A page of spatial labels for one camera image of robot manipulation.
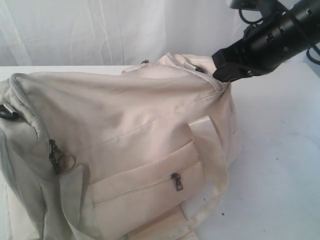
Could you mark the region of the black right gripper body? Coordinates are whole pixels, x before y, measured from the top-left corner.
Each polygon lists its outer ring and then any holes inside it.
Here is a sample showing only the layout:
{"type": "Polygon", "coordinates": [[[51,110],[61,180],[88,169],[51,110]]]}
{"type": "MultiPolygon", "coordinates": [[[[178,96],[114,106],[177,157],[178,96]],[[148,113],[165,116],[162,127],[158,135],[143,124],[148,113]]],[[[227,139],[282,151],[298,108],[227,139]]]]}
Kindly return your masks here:
{"type": "Polygon", "coordinates": [[[248,26],[234,44],[234,76],[249,78],[273,72],[290,58],[290,19],[279,14],[256,26],[248,26]]]}

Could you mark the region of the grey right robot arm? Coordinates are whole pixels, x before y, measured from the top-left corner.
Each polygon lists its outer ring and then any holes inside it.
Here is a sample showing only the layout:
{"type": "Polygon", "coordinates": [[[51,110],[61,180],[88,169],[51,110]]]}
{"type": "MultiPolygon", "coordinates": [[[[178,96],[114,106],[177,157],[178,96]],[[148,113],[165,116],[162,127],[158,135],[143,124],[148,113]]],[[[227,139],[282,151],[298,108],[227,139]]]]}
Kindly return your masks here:
{"type": "Polygon", "coordinates": [[[228,0],[248,26],[243,37],[212,55],[213,77],[234,82],[273,72],[301,52],[319,65],[310,50],[320,52],[320,2],[300,0],[291,9],[278,0],[228,0]]]}

